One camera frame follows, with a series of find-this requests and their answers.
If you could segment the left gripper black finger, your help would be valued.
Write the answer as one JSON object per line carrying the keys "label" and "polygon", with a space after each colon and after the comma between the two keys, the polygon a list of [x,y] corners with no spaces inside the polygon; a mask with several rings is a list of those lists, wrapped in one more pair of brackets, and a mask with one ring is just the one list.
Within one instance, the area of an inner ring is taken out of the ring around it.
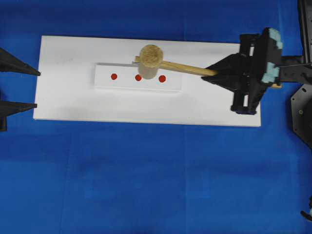
{"label": "left gripper black finger", "polygon": [[2,48],[0,49],[0,71],[28,74],[34,76],[41,75],[41,73],[35,68],[24,63],[23,61],[8,53]]}
{"label": "left gripper black finger", "polygon": [[10,101],[1,101],[0,102],[0,131],[7,131],[7,117],[32,110],[37,108],[35,103],[22,103],[22,102],[10,102]]}

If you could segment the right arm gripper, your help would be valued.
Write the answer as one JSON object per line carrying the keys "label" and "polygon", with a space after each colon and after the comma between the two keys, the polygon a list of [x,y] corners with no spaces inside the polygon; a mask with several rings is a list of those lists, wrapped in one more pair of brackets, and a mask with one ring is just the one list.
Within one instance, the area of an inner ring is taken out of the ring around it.
{"label": "right arm gripper", "polygon": [[[216,71],[217,75],[201,79],[234,93],[231,106],[233,112],[255,115],[267,88],[279,84],[283,43],[277,30],[265,28],[262,35],[241,35],[240,50],[245,45],[247,53],[250,52],[250,47],[254,46],[251,57],[247,58],[242,53],[231,54],[206,67]],[[242,75],[236,75],[242,68]]]}

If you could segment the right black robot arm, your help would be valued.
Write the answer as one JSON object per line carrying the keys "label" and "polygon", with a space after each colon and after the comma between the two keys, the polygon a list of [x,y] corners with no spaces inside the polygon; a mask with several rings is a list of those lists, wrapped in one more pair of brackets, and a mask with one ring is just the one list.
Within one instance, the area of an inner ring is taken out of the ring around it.
{"label": "right black robot arm", "polygon": [[283,82],[311,84],[312,64],[303,56],[283,56],[280,33],[265,28],[262,34],[240,35],[239,52],[209,66],[217,71],[202,80],[233,92],[231,111],[255,115],[267,88]]}

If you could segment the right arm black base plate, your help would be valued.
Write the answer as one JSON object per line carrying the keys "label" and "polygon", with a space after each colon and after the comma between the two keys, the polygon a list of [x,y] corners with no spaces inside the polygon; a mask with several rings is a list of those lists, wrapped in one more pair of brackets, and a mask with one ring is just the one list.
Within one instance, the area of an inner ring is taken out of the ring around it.
{"label": "right arm black base plate", "polygon": [[302,85],[291,97],[292,130],[312,148],[312,86]]}

